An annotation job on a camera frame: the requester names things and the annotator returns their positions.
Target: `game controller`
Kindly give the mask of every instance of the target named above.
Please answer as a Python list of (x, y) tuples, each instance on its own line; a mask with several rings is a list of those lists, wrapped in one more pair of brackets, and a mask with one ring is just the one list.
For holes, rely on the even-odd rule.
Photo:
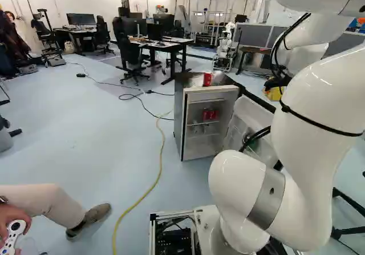
[(27, 223), (23, 220), (14, 220), (7, 226), (9, 233), (8, 238), (5, 241), (5, 245), (0, 249), (0, 255), (14, 255), (15, 254), (15, 243), (19, 235), (23, 234)]

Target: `person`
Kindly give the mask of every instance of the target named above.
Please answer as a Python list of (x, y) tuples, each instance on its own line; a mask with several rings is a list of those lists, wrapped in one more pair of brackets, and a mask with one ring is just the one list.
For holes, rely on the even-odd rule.
[(4, 12), (6, 14), (6, 16), (8, 17), (9, 21), (15, 25), (15, 16), (11, 11), (5, 11)]
[(14, 23), (0, 8), (0, 43), (7, 47), (8, 56), (15, 62), (16, 60), (27, 60), (30, 52), (28, 44), (19, 36)]
[(66, 228), (66, 239), (77, 240), (93, 224), (104, 221), (111, 213), (109, 203), (86, 211), (56, 184), (0, 185), (0, 248), (8, 237), (7, 225), (14, 220), (31, 226), (31, 218), (44, 215)]

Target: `extension cord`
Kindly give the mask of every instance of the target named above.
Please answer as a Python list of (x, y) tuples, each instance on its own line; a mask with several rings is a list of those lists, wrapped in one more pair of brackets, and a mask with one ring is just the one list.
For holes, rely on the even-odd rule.
[(172, 112), (172, 110), (170, 110), (169, 112), (159, 115), (159, 117), (156, 120), (156, 128), (161, 132), (162, 135), (162, 145), (161, 145), (161, 149), (160, 149), (160, 169), (159, 169), (159, 174), (157, 175), (157, 178), (155, 180), (155, 182), (152, 184), (152, 186), (142, 195), (141, 198), (139, 198), (137, 200), (137, 202), (135, 202), (131, 207), (129, 207), (126, 211), (124, 211), (122, 213), (122, 215), (120, 215), (120, 217), (118, 218), (117, 222), (115, 223), (115, 227), (114, 227), (114, 232), (113, 232), (113, 238), (112, 238), (112, 249), (113, 249), (113, 255), (117, 255), (117, 251), (116, 251), (116, 233), (118, 230), (118, 227), (120, 225), (120, 222), (122, 221), (122, 219), (129, 213), (131, 212), (136, 206), (138, 206), (143, 199), (145, 199), (151, 191), (153, 191), (153, 189), (155, 188), (155, 186), (157, 185), (157, 183), (160, 180), (161, 174), (162, 174), (162, 152), (164, 150), (164, 146), (165, 146), (165, 133), (163, 132), (163, 130), (160, 128), (159, 126), (159, 121), (163, 116), (168, 115), (170, 112)]

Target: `floor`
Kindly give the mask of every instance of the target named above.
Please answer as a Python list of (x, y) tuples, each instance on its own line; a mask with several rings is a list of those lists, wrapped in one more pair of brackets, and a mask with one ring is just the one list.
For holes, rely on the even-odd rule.
[[(190, 48), (189, 53), (213, 55)], [(66, 55), (68, 63), (81, 63), (95, 80), (119, 84), (123, 72), (114, 66), (120, 58), (91, 54), (88, 57)], [(158, 58), (164, 60), (165, 54)], [(211, 61), (188, 57), (193, 71), (211, 70)], [(109, 201), (112, 215), (92, 238), (70, 243), (64, 230), (43, 217), (35, 218), (29, 237), (39, 249), (50, 255), (112, 254), (111, 237), (120, 214), (133, 204), (152, 184), (158, 172), (161, 135), (156, 119), (148, 115), (138, 100), (120, 101), (121, 94), (138, 90), (97, 84), (88, 78), (77, 78), (83, 72), (77, 64), (41, 68), (32, 75), (7, 82), (11, 104), (1, 107), (1, 114), (13, 128), (23, 134), (14, 138), (15, 146), (0, 155), (2, 184), (57, 183), (86, 208)], [(146, 70), (151, 80), (140, 88), (173, 94), (173, 82), (160, 86), (165, 79), (160, 70)], [(259, 92), (261, 80), (245, 75), (236, 81)], [(132, 80), (124, 83), (136, 88)], [(173, 108), (173, 96), (142, 94), (145, 106), (154, 114)], [(121, 223), (117, 234), (119, 254), (147, 254), (149, 213), (192, 209), (213, 203), (208, 188), (211, 158), (181, 163), (173, 138), (173, 123), (161, 121), (166, 134), (163, 174), (156, 189)], [(335, 185), (365, 205), (365, 142), (359, 139), (340, 166)], [(341, 199), (334, 201), (334, 224), (339, 228), (365, 225)], [(342, 239), (359, 254), (365, 254), (363, 236)], [(352, 254), (334, 240), (309, 254)]]

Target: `shoe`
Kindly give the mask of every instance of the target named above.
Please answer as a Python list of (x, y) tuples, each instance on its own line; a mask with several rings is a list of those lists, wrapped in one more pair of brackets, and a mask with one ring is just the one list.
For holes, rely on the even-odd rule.
[(111, 213), (111, 206), (108, 203), (97, 205), (85, 213), (82, 222), (74, 227), (66, 230), (66, 238), (69, 241), (76, 241), (81, 234), (93, 224), (103, 222)]

